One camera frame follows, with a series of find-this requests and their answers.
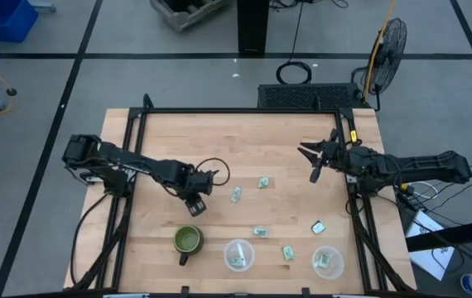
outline plastic cup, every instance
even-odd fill
[[[327,268],[319,267],[320,256],[326,255],[330,258]],[[313,257],[311,258],[311,265],[318,276],[327,279],[334,280],[343,274],[344,260],[341,253],[333,247],[320,247],[315,250]]]
[[[231,265],[231,259],[239,258],[241,260],[241,266]],[[234,272],[245,272],[254,263],[254,248],[253,245],[243,239],[234,239],[227,243],[223,251],[223,259],[225,265]]]

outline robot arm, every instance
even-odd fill
[[[83,169],[101,178],[106,193],[117,197],[131,194],[130,178],[124,169],[149,175],[166,189],[173,189],[192,216],[206,210],[199,193],[210,195],[218,172],[198,171],[193,165],[175,160],[156,161],[92,135],[71,136],[61,160],[69,170]]]
[[[424,180],[440,180],[464,184],[472,172],[466,158],[453,151],[438,156],[395,157],[353,144],[350,149],[342,147],[336,140],[339,132],[332,130],[328,141],[301,143],[299,151],[311,162],[313,171],[310,182],[316,183],[320,169],[327,166],[357,179],[358,191],[368,196],[376,195],[388,185],[399,186]]]

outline wooden tabletop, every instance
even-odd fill
[[[127,115],[127,109],[109,109],[102,139],[120,146]],[[364,145],[383,152],[374,111],[354,110],[354,115]],[[300,142],[328,138],[334,127],[334,116],[324,114],[149,114],[143,155],[195,165],[219,157],[229,164],[231,178],[227,185],[215,186],[210,196],[203,195],[207,210],[192,218],[183,201],[140,175],[119,290],[167,293],[189,286],[192,293],[298,294],[302,287],[309,287],[312,294],[363,293],[352,219],[344,210],[348,198],[344,175],[323,169],[318,183],[311,184],[311,165],[296,149]],[[216,182],[227,176],[218,161],[202,166],[202,170],[208,169],[220,169]],[[270,180],[265,189],[258,188],[262,176]],[[235,186],[243,188],[237,204],[230,201]],[[102,185],[88,188],[84,211],[102,192]],[[392,190],[382,190],[381,195],[393,199]],[[95,209],[79,232],[78,278],[100,252],[110,201]],[[396,206],[373,199],[373,214],[383,254],[402,279],[416,287]],[[327,226],[320,235],[311,231],[316,220]],[[201,229],[205,245],[181,267],[172,238],[185,224]],[[254,237],[255,226],[266,227],[269,238]],[[255,249],[255,262],[247,272],[232,272],[224,264],[224,246],[235,238],[248,240]],[[284,260],[282,247],[286,245],[293,246],[295,260]],[[339,279],[328,281],[315,274],[311,257],[321,246],[332,246],[342,254],[344,273]],[[368,256],[373,288],[377,289],[369,252]],[[114,259],[109,260],[106,285],[110,285]],[[70,285],[69,278],[65,285]]]

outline concrete floor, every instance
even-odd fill
[[[95,0],[53,2],[56,14],[40,14],[26,41],[0,43],[0,52],[75,54]],[[472,29],[472,0],[458,3]],[[328,0],[306,5],[296,52],[369,53],[388,4],[388,0],[352,0],[345,10]],[[297,15],[298,8],[270,11],[267,52],[291,50]],[[472,54],[450,1],[399,1],[393,16],[407,24],[406,53]],[[234,53],[237,49],[235,5],[177,34],[146,0],[104,0],[87,53]],[[275,71],[284,61],[83,60],[3,294],[59,291],[63,285],[85,192],[60,162],[70,134],[98,134],[107,108],[138,106],[144,93],[150,94],[157,107],[255,107],[258,85],[275,84]],[[62,108],[58,103],[73,62],[0,59],[0,74],[19,92],[15,108],[0,117],[0,265],[52,119]],[[313,68],[313,83],[340,83],[348,81],[349,72],[366,60],[304,62],[318,65]],[[286,69],[285,73],[287,80],[302,80],[298,70]],[[0,98],[6,98],[1,85]],[[378,116],[387,153],[428,155],[452,149],[472,163],[471,58],[404,60],[382,95],[382,103]],[[447,190],[428,207],[438,205],[460,188]],[[472,188],[438,211],[461,223],[472,222]],[[456,255],[450,266],[459,261]],[[458,279],[469,272],[472,262],[466,261],[457,273],[438,282],[415,268],[421,290],[457,296],[465,296]]]

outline blue bin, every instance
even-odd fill
[[[0,0],[0,41],[24,41],[36,19],[28,0]]]

